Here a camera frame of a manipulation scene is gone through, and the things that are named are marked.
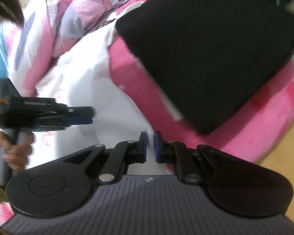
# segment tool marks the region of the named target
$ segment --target ribbed surface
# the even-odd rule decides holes
[[[77,211],[54,219],[16,215],[9,235],[294,235],[286,217],[244,219],[217,208],[175,176],[124,176]]]

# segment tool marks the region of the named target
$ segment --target black pillow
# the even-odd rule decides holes
[[[267,0],[148,0],[116,28],[202,134],[234,115],[294,53],[294,15]]]

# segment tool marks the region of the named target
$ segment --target black clamp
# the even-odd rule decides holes
[[[182,183],[200,185],[221,208],[245,217],[285,213],[293,197],[282,175],[206,145],[185,144],[155,136],[157,162],[169,161]]]
[[[119,182],[128,166],[146,161],[148,136],[106,149],[96,144],[12,177],[6,195],[14,212],[50,218],[82,206],[101,185]]]

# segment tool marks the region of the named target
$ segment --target hand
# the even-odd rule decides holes
[[[24,144],[12,145],[8,136],[0,132],[0,146],[6,150],[3,156],[8,166],[16,171],[23,171],[28,163],[27,156],[32,153],[31,144],[35,141],[34,135],[30,134],[26,137]]]

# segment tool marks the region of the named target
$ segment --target metal rivet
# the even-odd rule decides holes
[[[185,180],[188,181],[188,182],[198,182],[200,180],[200,176],[197,175],[197,174],[187,174],[185,176]]]
[[[101,174],[99,176],[99,180],[102,182],[110,182],[110,181],[114,180],[114,176],[112,174],[108,174],[108,173]]]

